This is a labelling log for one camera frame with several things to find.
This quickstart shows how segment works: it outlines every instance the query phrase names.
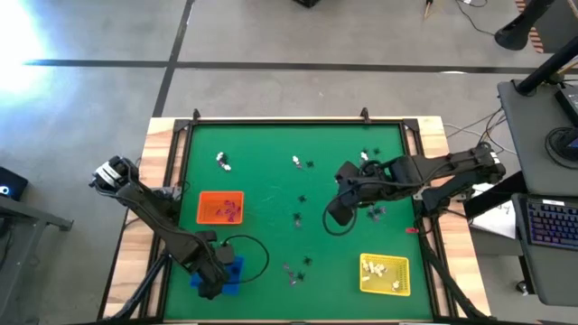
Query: concrete floor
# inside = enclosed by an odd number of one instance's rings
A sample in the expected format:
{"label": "concrete floor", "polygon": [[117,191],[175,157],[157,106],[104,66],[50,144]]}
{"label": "concrete floor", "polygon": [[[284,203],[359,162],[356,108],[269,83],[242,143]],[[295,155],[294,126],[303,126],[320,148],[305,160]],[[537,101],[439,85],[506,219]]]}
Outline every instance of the concrete floor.
{"label": "concrete floor", "polygon": [[[179,60],[536,67],[531,46],[506,51],[475,32],[453,0],[437,0],[422,22],[422,0],[197,0]],[[0,4],[0,165],[30,180],[25,201],[75,220],[49,229],[15,317],[42,324],[96,318],[124,210],[88,187],[114,154],[136,159],[165,69],[18,67],[26,59],[169,60],[185,0],[38,0]],[[464,6],[480,28],[511,20],[514,1]],[[14,36],[19,31],[20,37]],[[467,125],[499,107],[505,74],[177,69],[163,116],[438,115]],[[472,128],[481,132],[481,125]],[[506,125],[494,139],[513,149]],[[450,139],[453,150],[477,137]],[[508,172],[517,158],[501,155]],[[513,292],[511,259],[483,256],[480,269],[494,316],[571,320],[578,309],[539,305]]]}

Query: paper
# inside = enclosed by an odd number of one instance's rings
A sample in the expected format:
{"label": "paper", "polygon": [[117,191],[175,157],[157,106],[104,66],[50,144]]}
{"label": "paper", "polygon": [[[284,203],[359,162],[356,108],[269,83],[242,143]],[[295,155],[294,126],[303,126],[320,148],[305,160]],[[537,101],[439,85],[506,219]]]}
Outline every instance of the paper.
{"label": "paper", "polygon": [[[492,185],[488,183],[477,184],[472,188],[475,190],[473,196],[476,197],[483,191],[491,189]],[[516,239],[516,212],[514,211],[512,201],[501,204],[474,218],[471,226]]]}

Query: orange tray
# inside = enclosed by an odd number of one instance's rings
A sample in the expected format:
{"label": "orange tray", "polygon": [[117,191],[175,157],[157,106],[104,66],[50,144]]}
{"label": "orange tray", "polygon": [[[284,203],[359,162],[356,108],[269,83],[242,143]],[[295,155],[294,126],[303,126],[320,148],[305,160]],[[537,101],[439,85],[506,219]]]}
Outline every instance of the orange tray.
{"label": "orange tray", "polygon": [[242,191],[202,191],[199,195],[197,223],[238,225],[243,222]]}

